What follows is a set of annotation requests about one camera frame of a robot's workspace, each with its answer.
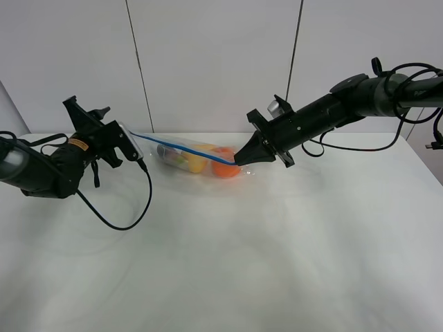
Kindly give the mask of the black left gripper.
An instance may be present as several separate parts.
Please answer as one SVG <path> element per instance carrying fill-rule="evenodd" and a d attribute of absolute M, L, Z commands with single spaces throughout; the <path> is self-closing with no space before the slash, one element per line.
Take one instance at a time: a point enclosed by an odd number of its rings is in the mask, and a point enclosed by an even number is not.
<path fill-rule="evenodd" d="M 113 168 L 120 167 L 123 161 L 115 152 L 119 132 L 115 125 L 101 122 L 110 108 L 85 111 L 75 96 L 63 101 L 63 105 L 75 132 L 62 146 L 62 167 L 85 168 L 99 159 Z"/>

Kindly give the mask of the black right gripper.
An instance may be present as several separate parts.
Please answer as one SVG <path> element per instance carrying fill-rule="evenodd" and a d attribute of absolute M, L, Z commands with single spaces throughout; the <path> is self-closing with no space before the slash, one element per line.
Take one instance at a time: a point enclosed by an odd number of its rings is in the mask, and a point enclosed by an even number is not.
<path fill-rule="evenodd" d="M 284 110 L 284 114 L 278 118 L 268 121 L 257 110 L 247 113 L 248 121 L 255 127 L 255 132 L 250 140 L 234 155 L 236 164 L 272 163 L 277 156 L 285 165 L 291 167 L 295 165 L 293 157 L 287 148 L 278 142 L 278 124 L 282 124 L 287 114 L 291 115 L 293 110 L 291 105 L 281 97 L 274 95 Z"/>

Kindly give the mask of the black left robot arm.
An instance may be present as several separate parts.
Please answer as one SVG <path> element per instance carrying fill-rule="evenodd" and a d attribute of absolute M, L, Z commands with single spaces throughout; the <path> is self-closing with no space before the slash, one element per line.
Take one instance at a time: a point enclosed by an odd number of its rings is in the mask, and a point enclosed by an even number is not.
<path fill-rule="evenodd" d="M 123 128 L 116 121 L 102 123 L 109 107 L 85 111 L 75 96 L 63 105 L 75 129 L 69 137 L 61 133 L 29 142 L 1 132 L 2 183 L 19 188 L 25 196 L 65 199 L 76 193 L 88 167 L 94 186 L 100 187 L 98 160 L 113 168 L 121 166 L 115 148 L 132 155 Z"/>

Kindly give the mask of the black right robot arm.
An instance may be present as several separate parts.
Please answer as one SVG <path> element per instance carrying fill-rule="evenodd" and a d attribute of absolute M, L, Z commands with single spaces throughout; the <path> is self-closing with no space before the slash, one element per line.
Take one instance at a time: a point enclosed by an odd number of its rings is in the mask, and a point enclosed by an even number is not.
<path fill-rule="evenodd" d="M 440 108 L 442 78 L 413 81 L 397 73 L 374 78 L 358 74 L 297 111 L 279 96 L 274 97 L 270 107 L 271 120 L 256 109 L 248 113 L 255 132 L 234 155 L 236 165 L 280 159 L 291 167 L 295 163 L 291 149 L 331 129 L 367 117 L 402 116 L 413 107 Z"/>

